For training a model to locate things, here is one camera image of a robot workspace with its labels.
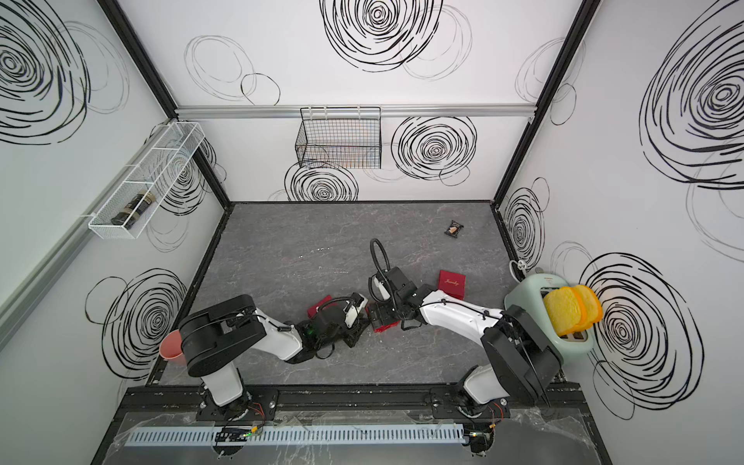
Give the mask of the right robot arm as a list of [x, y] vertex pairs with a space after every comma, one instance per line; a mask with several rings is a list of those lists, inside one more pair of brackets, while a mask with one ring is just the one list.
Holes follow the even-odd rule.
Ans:
[[367, 315], [374, 329], [399, 324], [408, 331], [432, 325], [484, 349], [488, 364], [470, 369], [458, 384], [464, 408], [507, 397], [531, 406], [546, 401], [546, 388], [563, 358], [524, 308], [492, 309], [457, 300], [428, 285], [416, 286], [398, 267], [376, 271], [368, 279], [368, 290], [373, 302]]

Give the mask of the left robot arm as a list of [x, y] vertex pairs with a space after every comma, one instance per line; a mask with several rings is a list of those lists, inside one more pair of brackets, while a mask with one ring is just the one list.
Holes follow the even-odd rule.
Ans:
[[298, 364], [333, 352], [339, 342], [353, 348], [369, 321], [368, 299], [354, 293], [318, 304], [299, 323], [282, 323], [240, 295], [186, 317], [178, 327], [188, 373], [199, 378], [213, 405], [233, 406], [247, 397], [236, 359], [249, 350]]

